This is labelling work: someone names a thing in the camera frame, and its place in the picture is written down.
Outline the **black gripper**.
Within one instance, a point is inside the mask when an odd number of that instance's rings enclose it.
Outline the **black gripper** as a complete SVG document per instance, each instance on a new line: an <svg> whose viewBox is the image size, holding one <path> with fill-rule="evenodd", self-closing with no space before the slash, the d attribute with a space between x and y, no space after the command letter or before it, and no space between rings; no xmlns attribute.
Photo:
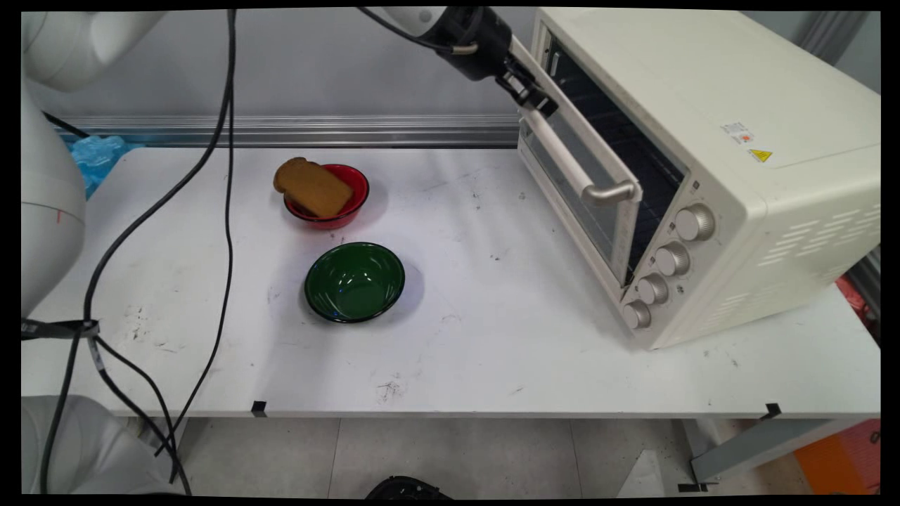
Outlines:
<svg viewBox="0 0 900 506"><path fill-rule="evenodd" d="M447 7L435 25L435 44L463 48L441 53L450 66L472 81L496 78L496 83L520 107L552 115L558 105L527 67L512 53L512 29L491 7Z"/></svg>

